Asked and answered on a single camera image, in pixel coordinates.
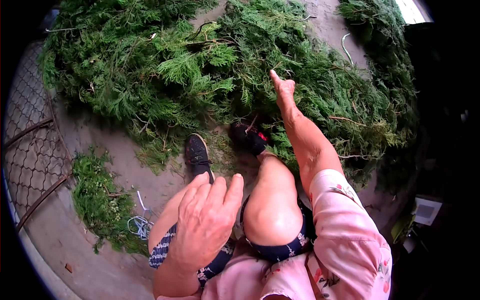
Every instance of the wrinkled hand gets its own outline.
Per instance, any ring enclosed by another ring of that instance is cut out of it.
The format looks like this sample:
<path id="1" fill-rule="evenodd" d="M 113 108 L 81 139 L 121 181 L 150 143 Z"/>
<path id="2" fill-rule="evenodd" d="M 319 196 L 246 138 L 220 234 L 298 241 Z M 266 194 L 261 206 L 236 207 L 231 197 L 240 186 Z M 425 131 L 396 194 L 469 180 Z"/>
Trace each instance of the wrinkled hand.
<path id="1" fill-rule="evenodd" d="M 281 80 L 274 70 L 270 70 L 270 78 L 272 78 L 273 85 L 276 91 L 276 104 L 281 111 L 288 108 L 295 107 L 293 100 L 293 92 L 295 91 L 295 81 Z"/>
<path id="2" fill-rule="evenodd" d="M 227 242 L 243 197 L 243 177 L 235 174 L 230 188 L 223 177 L 209 184 L 208 173 L 195 177 L 204 183 L 190 187 L 179 205 L 177 234 L 168 256 L 182 272 L 196 272 L 215 259 Z"/>

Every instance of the leg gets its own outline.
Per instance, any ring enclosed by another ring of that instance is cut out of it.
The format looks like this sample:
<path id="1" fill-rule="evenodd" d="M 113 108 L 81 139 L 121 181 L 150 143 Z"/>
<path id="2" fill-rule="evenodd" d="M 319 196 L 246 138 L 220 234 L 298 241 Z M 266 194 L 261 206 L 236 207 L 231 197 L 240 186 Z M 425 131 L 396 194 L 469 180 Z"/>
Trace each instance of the leg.
<path id="1" fill-rule="evenodd" d="M 282 246 L 292 242 L 303 225 L 297 204 L 295 179 L 280 159 L 263 151 L 258 182 L 243 213 L 245 236 L 260 246 Z"/>
<path id="2" fill-rule="evenodd" d="M 170 242 L 177 233 L 178 207 L 185 192 L 190 187 L 198 187 L 201 183 L 204 183 L 204 179 L 202 179 L 201 176 L 203 176 L 202 174 L 205 172 L 207 172 L 210 177 L 210 183 L 213 183 L 215 178 L 209 167 L 206 144 L 200 135 L 194 133 L 187 139 L 185 159 L 195 178 L 187 187 L 183 188 L 170 199 L 150 231 L 148 238 L 148 250 L 150 252 L 149 264 L 153 268 L 158 268 L 167 257 Z M 205 285 L 207 280 L 223 271 L 232 257 L 234 248 L 235 242 L 229 240 L 209 265 L 197 271 L 198 281 L 201 287 Z"/>
<path id="3" fill-rule="evenodd" d="M 285 251 L 286 257 L 294 252 L 299 254 L 305 241 L 295 239 L 305 231 L 306 222 L 297 202 L 292 173 L 278 157 L 265 150 L 267 138 L 254 124 L 235 122 L 230 132 L 238 146 L 250 151 L 261 163 L 257 184 L 240 216 L 245 236 L 268 259 L 285 257 Z"/>
<path id="4" fill-rule="evenodd" d="M 185 159 L 190 172 L 195 177 L 199 174 L 208 172 L 210 184 L 215 180 L 215 176 L 209 167 L 208 148 L 203 138 L 197 134 L 191 134 L 185 143 Z M 195 179 L 188 186 L 183 188 L 165 206 L 160 217 L 156 221 L 148 238 L 148 252 L 152 253 L 153 248 L 158 245 L 170 228 L 178 221 L 178 208 L 185 192 L 189 187 L 196 187 L 200 184 Z"/>

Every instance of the green foliage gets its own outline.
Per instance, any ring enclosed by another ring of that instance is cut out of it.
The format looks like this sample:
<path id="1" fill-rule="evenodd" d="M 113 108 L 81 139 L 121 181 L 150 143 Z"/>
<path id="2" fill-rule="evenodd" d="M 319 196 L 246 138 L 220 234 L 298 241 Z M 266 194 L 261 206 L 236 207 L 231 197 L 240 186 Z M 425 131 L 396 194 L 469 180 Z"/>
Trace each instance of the green foliage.
<path id="1" fill-rule="evenodd" d="M 106 189 L 110 193 L 117 191 L 112 175 L 104 167 L 107 161 L 107 153 L 97 157 L 93 148 L 90 154 L 79 154 L 75 159 L 73 175 L 77 184 L 72 194 L 77 215 L 85 227 L 98 236 L 95 253 L 98 253 L 103 241 L 108 240 L 117 251 L 125 248 L 128 253 L 148 256 L 145 241 L 128 230 L 127 221 L 132 217 L 133 208 L 131 196 L 109 197 L 107 194 Z"/>
<path id="2" fill-rule="evenodd" d="M 42 60 L 45 83 L 71 102 L 118 119 L 143 146 L 141 161 L 161 168 L 180 141 L 207 123 L 259 116 L 271 148 L 298 168 L 269 78 L 296 81 L 295 101 L 360 185 L 388 147 L 404 146 L 410 127 L 400 89 L 377 88 L 335 50 L 305 34 L 297 2 L 229 0 L 217 23 L 193 32 L 187 18 L 215 0 L 65 0 Z"/>
<path id="3" fill-rule="evenodd" d="M 340 0 L 337 13 L 350 25 L 355 37 L 370 57 L 375 86 L 395 106 L 397 130 L 405 141 L 403 146 L 415 149 L 417 128 L 416 92 L 413 66 L 403 35 L 403 20 L 394 0 Z M 378 184 L 386 191 L 396 192 L 405 185 L 414 168 L 414 154 L 392 148 L 378 172 Z"/>

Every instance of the pink shirt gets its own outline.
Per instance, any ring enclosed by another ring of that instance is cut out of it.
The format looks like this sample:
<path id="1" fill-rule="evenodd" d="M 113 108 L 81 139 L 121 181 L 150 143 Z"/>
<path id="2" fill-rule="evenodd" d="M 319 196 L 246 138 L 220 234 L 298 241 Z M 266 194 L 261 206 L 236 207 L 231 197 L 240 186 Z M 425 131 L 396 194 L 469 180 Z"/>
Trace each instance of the pink shirt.
<path id="1" fill-rule="evenodd" d="M 292 300 L 388 299 L 392 255 L 345 177 L 331 169 L 315 175 L 310 201 L 317 240 L 313 252 L 276 264 L 238 243 L 223 272 L 193 296 L 160 299 Z"/>

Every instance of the black shoe with red flower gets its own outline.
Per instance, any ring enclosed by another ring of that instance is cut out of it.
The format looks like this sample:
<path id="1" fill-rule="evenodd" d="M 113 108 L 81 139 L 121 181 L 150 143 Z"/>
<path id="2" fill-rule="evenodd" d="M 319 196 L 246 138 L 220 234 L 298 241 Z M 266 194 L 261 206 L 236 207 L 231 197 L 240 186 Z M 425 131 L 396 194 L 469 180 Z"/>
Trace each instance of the black shoe with red flower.
<path id="1" fill-rule="evenodd" d="M 210 169 L 211 162 L 208 159 L 207 144 L 197 133 L 190 134 L 185 141 L 185 160 L 193 177 L 208 172 L 210 184 L 213 184 L 215 175 Z"/>
<path id="2" fill-rule="evenodd" d="M 268 138 L 258 127 L 247 120 L 233 122 L 230 126 L 230 136 L 235 144 L 257 156 L 265 150 Z"/>

